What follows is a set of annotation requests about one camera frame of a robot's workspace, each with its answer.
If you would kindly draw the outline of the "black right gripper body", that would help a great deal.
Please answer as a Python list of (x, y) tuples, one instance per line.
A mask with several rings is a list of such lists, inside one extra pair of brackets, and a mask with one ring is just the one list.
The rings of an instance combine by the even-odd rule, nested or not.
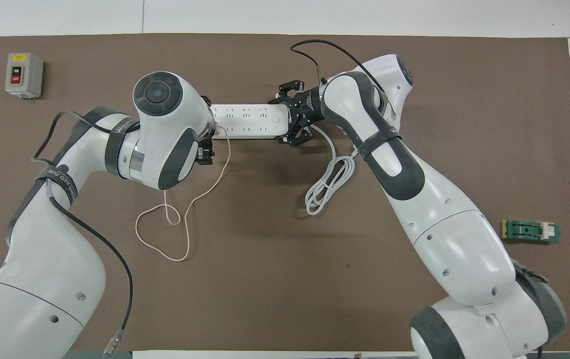
[(319, 88), (297, 92), (291, 100), (290, 114), (294, 129), (302, 129), (323, 120)]

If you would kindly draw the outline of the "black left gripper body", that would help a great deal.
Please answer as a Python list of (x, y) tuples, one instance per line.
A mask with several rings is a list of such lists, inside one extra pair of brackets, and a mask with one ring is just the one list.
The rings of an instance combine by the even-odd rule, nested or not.
[(196, 151), (196, 163), (199, 165), (212, 165), (215, 152), (213, 151), (213, 143), (211, 137), (207, 137), (198, 142)]

